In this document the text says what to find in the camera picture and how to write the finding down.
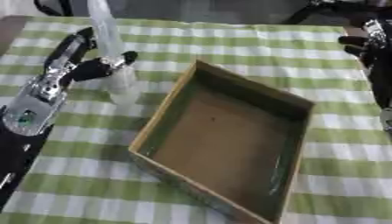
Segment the open box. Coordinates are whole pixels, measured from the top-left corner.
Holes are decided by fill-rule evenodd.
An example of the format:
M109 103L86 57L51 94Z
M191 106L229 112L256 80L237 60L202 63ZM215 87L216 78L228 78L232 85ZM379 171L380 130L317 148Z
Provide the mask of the open box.
M197 61L129 151L141 167L240 223L278 223L312 106Z

